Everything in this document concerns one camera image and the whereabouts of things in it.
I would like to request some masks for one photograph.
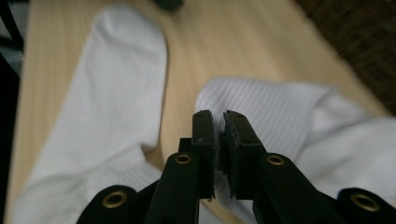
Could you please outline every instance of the black object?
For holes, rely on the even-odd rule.
[[[18,30],[17,23],[14,21],[8,1],[0,1],[0,17],[11,35],[12,41],[23,52],[23,38]]]
[[[3,220],[20,78],[0,54],[0,220]]]
[[[113,186],[99,192],[78,224],[198,223],[199,199],[212,199],[215,161],[226,160],[231,194],[252,200],[258,223],[396,223],[396,209],[364,189],[343,189],[335,200],[314,188],[285,156],[265,151],[248,119],[224,114],[227,153],[218,154],[210,111],[192,119],[192,138],[180,139],[161,179],[135,192]]]
[[[154,0],[161,8],[167,11],[174,11],[183,5],[183,0]]]

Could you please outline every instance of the brass grommet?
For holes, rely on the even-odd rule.
[[[375,200],[361,193],[353,193],[350,199],[354,204],[369,212],[377,212],[381,208]]]
[[[125,190],[120,189],[107,194],[102,200],[102,205],[106,208],[115,208],[125,203],[127,199],[128,194]]]
[[[276,155],[267,157],[267,161],[273,165],[283,165],[285,163],[285,160],[283,160],[283,158]]]
[[[187,154],[182,154],[175,157],[175,162],[179,164],[187,164],[190,161],[191,161],[191,157]]]

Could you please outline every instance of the ribbed fabric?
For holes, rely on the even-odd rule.
[[[322,192],[358,187],[396,204],[396,120],[370,119],[328,86],[274,83],[237,77],[209,81],[195,110],[212,111],[217,135],[222,113],[244,114],[267,151],[292,159]],[[247,223],[256,223],[252,202],[230,198],[227,176],[218,171],[217,198]]]
[[[160,129],[166,45],[125,5],[95,19],[64,108],[13,210],[13,223],[74,224],[112,185],[137,191],[161,172],[145,162]],[[202,207],[201,223],[219,223]]]

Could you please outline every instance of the wooden table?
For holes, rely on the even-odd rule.
[[[62,108],[94,15],[110,2],[31,1],[6,223]],[[161,139],[147,155],[160,168],[178,139],[191,136],[195,98],[218,75],[333,84],[374,115],[386,114],[292,0],[186,0],[175,13],[149,0],[125,2],[156,21],[168,43]],[[238,222],[211,207],[226,223]]]

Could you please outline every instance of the white sock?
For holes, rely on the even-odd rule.
[[[139,191],[160,177],[142,148],[157,145],[165,67],[156,25],[125,5],[101,12],[13,223],[76,223],[100,190]]]
[[[391,150],[396,145],[396,121],[370,123],[361,108],[331,87],[220,77],[198,95],[195,110],[205,109],[212,111],[216,133],[224,130],[223,112],[244,114],[267,151],[295,161],[330,196],[347,187],[368,189],[384,199],[396,196],[396,181],[390,178],[396,170],[396,151]],[[367,144],[362,150],[360,142]],[[381,156],[367,163],[375,153]],[[252,202],[230,199],[227,176],[218,173],[215,182],[217,198],[247,223],[256,223]]]

